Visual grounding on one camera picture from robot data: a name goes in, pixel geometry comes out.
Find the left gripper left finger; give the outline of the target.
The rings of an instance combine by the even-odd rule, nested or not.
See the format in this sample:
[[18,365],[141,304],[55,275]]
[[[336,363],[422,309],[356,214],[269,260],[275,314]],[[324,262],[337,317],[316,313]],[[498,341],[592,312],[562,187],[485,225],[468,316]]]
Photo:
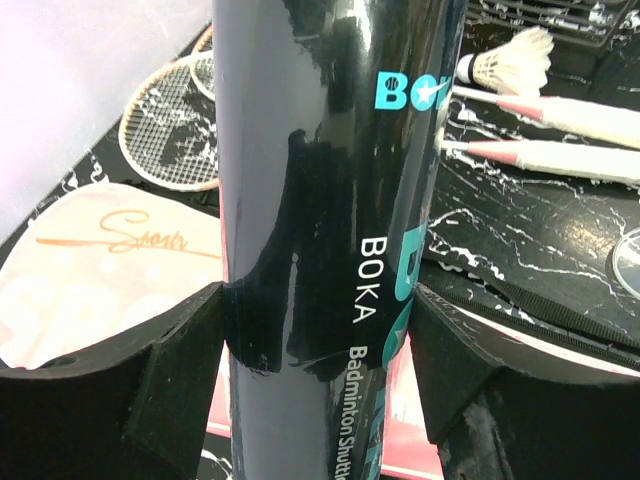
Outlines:
[[222,286],[212,283],[39,368],[2,365],[2,478],[195,478],[222,313]]

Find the clear tube lid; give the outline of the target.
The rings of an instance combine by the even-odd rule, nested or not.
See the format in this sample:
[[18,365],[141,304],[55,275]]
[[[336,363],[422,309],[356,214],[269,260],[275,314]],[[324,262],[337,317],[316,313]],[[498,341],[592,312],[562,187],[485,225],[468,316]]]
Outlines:
[[616,280],[624,290],[639,298],[640,254],[639,230],[624,235],[612,252],[612,268]]

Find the black shuttlecock tube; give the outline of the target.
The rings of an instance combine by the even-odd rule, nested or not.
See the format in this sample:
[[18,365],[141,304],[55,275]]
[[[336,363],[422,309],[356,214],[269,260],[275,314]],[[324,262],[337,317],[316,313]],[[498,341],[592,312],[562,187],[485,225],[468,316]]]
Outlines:
[[376,479],[463,1],[217,1],[237,479]]

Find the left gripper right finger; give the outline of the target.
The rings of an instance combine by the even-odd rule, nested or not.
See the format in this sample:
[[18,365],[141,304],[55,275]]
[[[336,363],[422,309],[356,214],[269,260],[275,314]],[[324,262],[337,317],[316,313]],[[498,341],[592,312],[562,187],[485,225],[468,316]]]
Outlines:
[[448,479],[635,479],[639,359],[419,287],[409,325]]

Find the shuttlecock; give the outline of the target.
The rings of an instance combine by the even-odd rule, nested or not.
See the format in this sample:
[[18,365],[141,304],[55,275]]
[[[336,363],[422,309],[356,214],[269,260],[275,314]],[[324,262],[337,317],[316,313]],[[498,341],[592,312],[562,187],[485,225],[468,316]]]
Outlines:
[[548,82],[553,48],[553,36],[546,29],[527,28],[506,44],[462,56],[456,67],[456,78],[463,84],[498,94],[538,97]]

